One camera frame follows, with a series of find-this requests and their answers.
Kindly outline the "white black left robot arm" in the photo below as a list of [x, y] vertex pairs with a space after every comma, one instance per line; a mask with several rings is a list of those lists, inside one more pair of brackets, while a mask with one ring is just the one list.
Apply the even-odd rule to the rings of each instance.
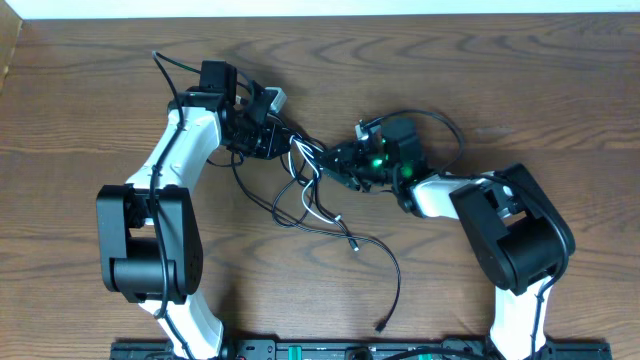
[[270, 160], [289, 151], [283, 126], [273, 122], [286, 102], [279, 87], [252, 79], [238, 96], [241, 72], [205, 61], [199, 82], [174, 90], [167, 126], [150, 156], [122, 185], [96, 198], [102, 279], [154, 316], [165, 342], [115, 342], [113, 359], [233, 359], [235, 346], [210, 310], [199, 284], [204, 254], [192, 195], [211, 154]]

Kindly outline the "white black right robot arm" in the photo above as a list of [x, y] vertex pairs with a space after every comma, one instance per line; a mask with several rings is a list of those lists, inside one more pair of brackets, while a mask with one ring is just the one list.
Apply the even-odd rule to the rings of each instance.
[[421, 218], [460, 223], [495, 287], [489, 340], [502, 359], [539, 359], [549, 293], [564, 276], [575, 239], [528, 169], [457, 176], [431, 166], [412, 120], [376, 119], [356, 138], [320, 153], [324, 173], [367, 192], [389, 186], [399, 206]]

